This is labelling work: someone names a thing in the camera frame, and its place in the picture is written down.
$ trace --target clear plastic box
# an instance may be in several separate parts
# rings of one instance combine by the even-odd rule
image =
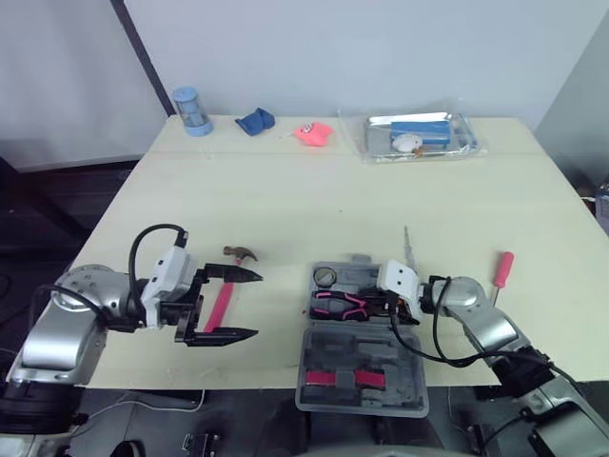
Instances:
[[[467,117],[461,113],[371,115],[339,111],[339,122],[352,147],[365,162],[462,159],[485,152]],[[422,147],[397,150],[392,143],[401,134],[421,138]]]

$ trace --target screwdriver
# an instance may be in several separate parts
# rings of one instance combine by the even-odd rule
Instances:
[[[495,272],[495,279],[493,280],[493,286],[495,286],[495,294],[493,297],[493,306],[497,303],[497,297],[499,297],[499,291],[505,287],[507,278],[510,275],[512,264],[514,263],[514,253],[507,251],[501,255],[497,271]]]

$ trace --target small round tool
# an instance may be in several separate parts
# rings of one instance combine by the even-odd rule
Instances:
[[[320,267],[313,273],[313,281],[318,288],[331,288],[336,283],[336,271],[330,267]]]

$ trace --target hammer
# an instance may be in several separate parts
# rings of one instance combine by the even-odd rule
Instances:
[[[258,259],[251,250],[249,250],[248,248],[243,248],[241,246],[238,246],[236,248],[233,248],[231,246],[225,246],[225,248],[223,249],[223,253],[224,255],[234,255],[235,265],[237,266],[240,266],[246,257],[251,257],[255,261],[258,261]],[[207,320],[203,332],[211,332],[222,324],[222,320],[225,317],[226,309],[228,308],[228,304],[230,303],[230,297],[232,296],[232,291],[234,289],[235,283],[222,284],[222,287],[220,288],[220,292],[218,292],[216,302],[213,304],[213,308],[211,309],[209,319]]]

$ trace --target hammer head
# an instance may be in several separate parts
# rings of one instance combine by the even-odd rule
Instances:
[[[244,260],[246,257],[251,257],[255,261],[258,261],[258,259],[256,258],[256,256],[254,255],[254,253],[251,250],[249,250],[248,248],[244,248],[242,246],[237,246],[235,248],[232,246],[225,246],[224,254],[225,255],[234,255],[239,260]]]

